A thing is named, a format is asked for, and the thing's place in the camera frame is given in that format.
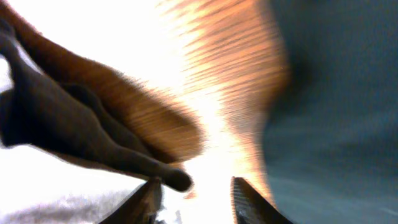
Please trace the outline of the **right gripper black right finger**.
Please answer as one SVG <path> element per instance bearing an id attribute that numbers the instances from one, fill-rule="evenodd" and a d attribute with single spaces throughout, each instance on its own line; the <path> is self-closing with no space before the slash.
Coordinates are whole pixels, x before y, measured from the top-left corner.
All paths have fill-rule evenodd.
<path id="1" fill-rule="evenodd" d="M 233 177 L 232 186 L 237 224 L 293 224 L 244 178 Z"/>

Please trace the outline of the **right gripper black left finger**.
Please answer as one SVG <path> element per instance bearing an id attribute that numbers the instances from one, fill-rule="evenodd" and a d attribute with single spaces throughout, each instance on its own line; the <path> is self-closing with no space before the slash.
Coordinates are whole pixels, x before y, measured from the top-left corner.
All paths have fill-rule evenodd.
<path id="1" fill-rule="evenodd" d="M 162 205 L 162 183 L 150 178 L 99 224 L 154 224 Z"/>

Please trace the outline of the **grey shorts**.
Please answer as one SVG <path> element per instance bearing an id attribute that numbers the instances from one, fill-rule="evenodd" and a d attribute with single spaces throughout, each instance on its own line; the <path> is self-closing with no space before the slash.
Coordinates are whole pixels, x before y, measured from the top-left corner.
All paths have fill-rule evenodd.
<path id="1" fill-rule="evenodd" d="M 153 157 L 130 130 L 114 119 L 89 89 L 45 75 L 28 56 L 13 26 L 1 19 L 1 55 L 11 69 L 12 96 L 39 131 L 66 145 L 66 152 L 116 170 L 160 177 L 184 192 L 191 177 Z"/>

